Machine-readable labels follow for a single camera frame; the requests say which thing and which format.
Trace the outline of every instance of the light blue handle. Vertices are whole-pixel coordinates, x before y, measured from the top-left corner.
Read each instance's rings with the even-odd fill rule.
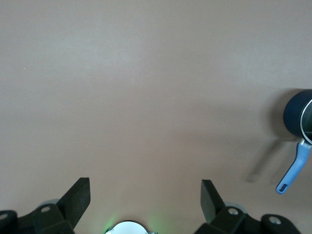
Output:
[[[276,192],[278,194],[284,194],[288,190],[294,179],[297,177],[303,166],[306,164],[306,161],[308,160],[310,154],[310,150],[311,145],[305,140],[302,140],[300,143],[297,144],[296,159],[294,160],[282,180],[277,185]]]

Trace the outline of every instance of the round metal object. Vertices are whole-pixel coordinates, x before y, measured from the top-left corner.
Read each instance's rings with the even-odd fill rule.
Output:
[[[271,217],[269,218],[269,221],[270,221],[272,224],[277,224],[277,225],[279,225],[279,224],[282,223],[281,220],[279,220],[279,218],[277,218],[277,217],[275,217],[275,216],[271,216]]]
[[[233,207],[236,208],[238,210],[241,210],[244,214],[248,214],[247,210],[245,209],[245,207],[243,207],[240,204],[234,203],[234,202],[230,202],[230,201],[225,201],[224,202],[225,206],[227,207]]]
[[[142,225],[133,222],[125,221],[117,224],[105,234],[148,234]]]
[[[48,212],[50,210],[50,207],[49,206],[46,206],[46,207],[43,207],[42,209],[41,209],[41,212],[43,213],[43,212]]]
[[[229,211],[229,213],[232,214],[232,215],[238,215],[238,214],[239,214],[238,210],[235,209],[235,208],[230,208],[228,211]]]

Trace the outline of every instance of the beige surface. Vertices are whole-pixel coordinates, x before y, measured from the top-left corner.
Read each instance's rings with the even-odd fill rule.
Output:
[[[25,215],[88,176],[77,234],[123,219],[192,234],[205,178],[311,233],[312,160],[275,192],[297,141],[283,105],[311,88],[311,22],[310,1],[1,1],[0,210]]]

